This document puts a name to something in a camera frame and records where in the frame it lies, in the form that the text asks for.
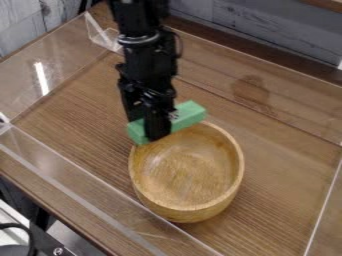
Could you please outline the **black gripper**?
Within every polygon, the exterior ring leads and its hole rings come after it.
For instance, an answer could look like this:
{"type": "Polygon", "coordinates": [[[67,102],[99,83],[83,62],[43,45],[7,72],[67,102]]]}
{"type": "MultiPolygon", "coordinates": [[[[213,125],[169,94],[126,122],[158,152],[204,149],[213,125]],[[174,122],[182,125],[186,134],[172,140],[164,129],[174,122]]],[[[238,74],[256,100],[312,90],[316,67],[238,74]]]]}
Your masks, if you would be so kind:
{"type": "Polygon", "coordinates": [[[177,97],[173,79],[182,56],[178,39],[173,30],[154,30],[145,35],[119,34],[125,56],[125,62],[117,65],[122,103],[130,122],[145,118],[150,141],[172,133],[170,114],[176,111],[177,97]]]}

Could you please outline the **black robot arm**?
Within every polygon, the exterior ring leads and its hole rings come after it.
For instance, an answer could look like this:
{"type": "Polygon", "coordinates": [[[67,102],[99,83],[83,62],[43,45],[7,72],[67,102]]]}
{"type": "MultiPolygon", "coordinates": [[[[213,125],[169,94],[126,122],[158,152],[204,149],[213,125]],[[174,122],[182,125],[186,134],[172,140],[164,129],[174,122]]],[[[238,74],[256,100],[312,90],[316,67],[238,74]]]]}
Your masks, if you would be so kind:
{"type": "Polygon", "coordinates": [[[107,0],[118,25],[118,43],[125,61],[118,87],[130,122],[143,120],[150,141],[172,133],[172,113],[176,111],[177,90],[173,78],[178,74],[178,34],[164,25],[170,15],[169,0],[107,0]]]}

